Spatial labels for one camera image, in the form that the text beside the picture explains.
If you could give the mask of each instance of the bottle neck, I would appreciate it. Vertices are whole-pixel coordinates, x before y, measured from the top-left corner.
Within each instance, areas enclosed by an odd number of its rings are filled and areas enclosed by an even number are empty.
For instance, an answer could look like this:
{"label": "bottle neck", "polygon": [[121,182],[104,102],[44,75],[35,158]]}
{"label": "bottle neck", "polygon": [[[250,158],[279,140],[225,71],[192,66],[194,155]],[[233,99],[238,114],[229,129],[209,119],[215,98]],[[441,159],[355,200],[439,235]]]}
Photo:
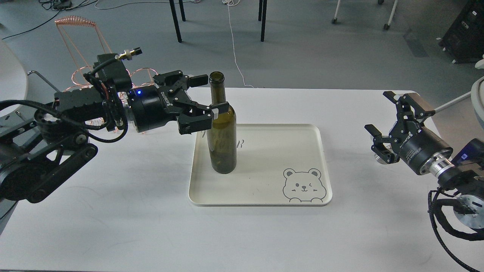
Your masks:
{"label": "bottle neck", "polygon": [[210,83],[210,89],[212,91],[212,104],[220,104],[226,102],[225,86],[224,83]]}

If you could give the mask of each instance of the bear cartoon print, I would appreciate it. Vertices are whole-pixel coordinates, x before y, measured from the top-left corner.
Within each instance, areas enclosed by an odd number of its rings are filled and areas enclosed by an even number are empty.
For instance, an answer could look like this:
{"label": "bear cartoon print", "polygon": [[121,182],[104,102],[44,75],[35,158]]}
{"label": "bear cartoon print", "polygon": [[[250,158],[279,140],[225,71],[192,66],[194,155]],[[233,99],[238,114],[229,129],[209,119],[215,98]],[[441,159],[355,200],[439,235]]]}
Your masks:
{"label": "bear cartoon print", "polygon": [[292,168],[284,170],[286,183],[282,189],[289,202],[322,203],[326,188],[321,183],[321,172],[312,168],[307,172],[296,172]]}

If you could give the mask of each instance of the wine bottle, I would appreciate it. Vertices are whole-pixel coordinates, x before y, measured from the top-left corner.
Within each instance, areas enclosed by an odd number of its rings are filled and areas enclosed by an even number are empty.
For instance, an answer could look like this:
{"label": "wine bottle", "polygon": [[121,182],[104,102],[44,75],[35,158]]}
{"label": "wine bottle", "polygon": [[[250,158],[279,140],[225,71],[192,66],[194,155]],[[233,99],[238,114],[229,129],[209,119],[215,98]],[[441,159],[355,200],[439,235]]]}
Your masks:
{"label": "wine bottle", "polygon": [[[224,74],[221,72],[210,74],[212,105],[227,101],[224,80]],[[219,114],[218,118],[213,120],[212,129],[207,131],[210,160],[215,171],[227,174],[234,170],[237,164],[236,139],[235,111],[229,106],[228,112]]]}

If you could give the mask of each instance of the table leg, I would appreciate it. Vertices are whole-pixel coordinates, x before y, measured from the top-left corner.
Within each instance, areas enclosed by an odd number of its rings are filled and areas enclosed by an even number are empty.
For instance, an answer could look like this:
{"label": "table leg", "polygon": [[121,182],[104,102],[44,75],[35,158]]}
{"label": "table leg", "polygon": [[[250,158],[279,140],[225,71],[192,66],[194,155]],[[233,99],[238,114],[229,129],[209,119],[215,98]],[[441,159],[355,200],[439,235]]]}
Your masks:
{"label": "table leg", "polygon": [[181,12],[181,20],[184,22],[186,21],[185,19],[185,9],[183,8],[183,0],[178,0],[178,3],[180,4],[180,12]]}
{"label": "table leg", "polygon": [[266,12],[267,12],[267,0],[262,0],[262,30],[260,32],[260,41],[264,41],[266,33]]}
{"label": "table leg", "polygon": [[170,0],[171,15],[173,16],[173,24],[175,24],[175,31],[177,33],[178,42],[182,42],[182,35],[180,34],[180,26],[178,25],[177,13],[175,10],[175,0]]}
{"label": "table leg", "polygon": [[259,0],[259,22],[262,20],[262,0]]}

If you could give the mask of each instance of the copper coil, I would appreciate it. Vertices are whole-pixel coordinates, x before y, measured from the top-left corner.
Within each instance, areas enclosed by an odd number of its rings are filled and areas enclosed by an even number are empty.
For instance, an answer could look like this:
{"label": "copper coil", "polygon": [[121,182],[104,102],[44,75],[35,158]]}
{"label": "copper coil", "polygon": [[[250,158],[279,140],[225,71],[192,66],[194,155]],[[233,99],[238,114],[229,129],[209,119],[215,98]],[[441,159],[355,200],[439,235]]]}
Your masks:
{"label": "copper coil", "polygon": [[96,23],[90,21],[86,18],[82,18],[79,16],[69,15],[66,17],[62,17],[54,21],[57,26],[65,25],[65,26],[84,26],[84,27],[96,27]]}

